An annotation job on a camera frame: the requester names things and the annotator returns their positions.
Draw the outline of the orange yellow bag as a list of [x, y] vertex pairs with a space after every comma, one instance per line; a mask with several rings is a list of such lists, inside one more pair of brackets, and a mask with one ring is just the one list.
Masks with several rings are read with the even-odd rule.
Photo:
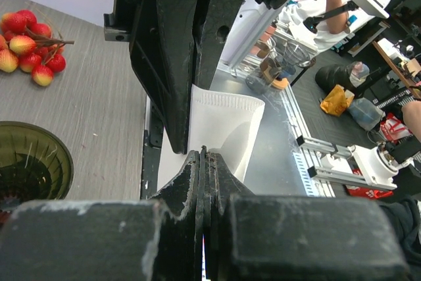
[[353, 92], [337, 84], [321, 101], [320, 108], [328, 115], [339, 117], [349, 108], [354, 97]]

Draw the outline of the dark green glass dripper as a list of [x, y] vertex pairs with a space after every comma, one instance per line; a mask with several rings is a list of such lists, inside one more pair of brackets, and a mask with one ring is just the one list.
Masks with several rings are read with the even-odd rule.
[[24, 122], [1, 122], [1, 201], [64, 199], [73, 174], [69, 150], [50, 131]]

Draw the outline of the red yellow lychee bunch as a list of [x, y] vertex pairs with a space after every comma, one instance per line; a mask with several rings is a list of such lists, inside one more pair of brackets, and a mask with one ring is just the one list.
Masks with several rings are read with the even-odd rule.
[[73, 44], [48, 22], [40, 22], [29, 9], [1, 16], [1, 72], [21, 70], [39, 87], [49, 86], [65, 70], [63, 52]]

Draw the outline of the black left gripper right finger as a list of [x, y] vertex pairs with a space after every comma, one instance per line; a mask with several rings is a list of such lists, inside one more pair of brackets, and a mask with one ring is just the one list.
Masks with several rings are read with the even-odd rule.
[[408, 280], [381, 207], [367, 199], [255, 195], [207, 151], [210, 280]]

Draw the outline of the aluminium frame rail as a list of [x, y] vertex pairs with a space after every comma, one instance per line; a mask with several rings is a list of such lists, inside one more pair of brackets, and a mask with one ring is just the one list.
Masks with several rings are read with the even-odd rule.
[[315, 138], [344, 147], [359, 145], [370, 147], [367, 133], [348, 113], [340, 117], [327, 115], [320, 108], [320, 101], [325, 96], [314, 83], [300, 81], [286, 89], [276, 91], [278, 105], [286, 111], [287, 123], [292, 133], [295, 153], [301, 153], [309, 168], [320, 166], [321, 153], [297, 146], [300, 136]]

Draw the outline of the white paper coffee filter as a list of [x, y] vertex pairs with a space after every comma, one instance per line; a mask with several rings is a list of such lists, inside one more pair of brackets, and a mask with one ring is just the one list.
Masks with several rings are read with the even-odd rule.
[[244, 182], [265, 102], [248, 95], [192, 87], [187, 150], [221, 154], [230, 172]]

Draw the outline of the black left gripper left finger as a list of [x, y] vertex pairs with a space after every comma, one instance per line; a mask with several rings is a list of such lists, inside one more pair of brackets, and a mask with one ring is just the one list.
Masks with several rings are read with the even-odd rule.
[[23, 203], [1, 230], [1, 279], [200, 280], [203, 159], [149, 199]]

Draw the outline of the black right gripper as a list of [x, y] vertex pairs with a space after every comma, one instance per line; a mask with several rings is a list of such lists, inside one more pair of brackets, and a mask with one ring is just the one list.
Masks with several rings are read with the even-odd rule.
[[187, 151], [194, 47], [193, 83], [208, 89], [242, 2], [114, 0], [103, 15], [105, 40], [130, 42], [132, 68], [174, 153]]

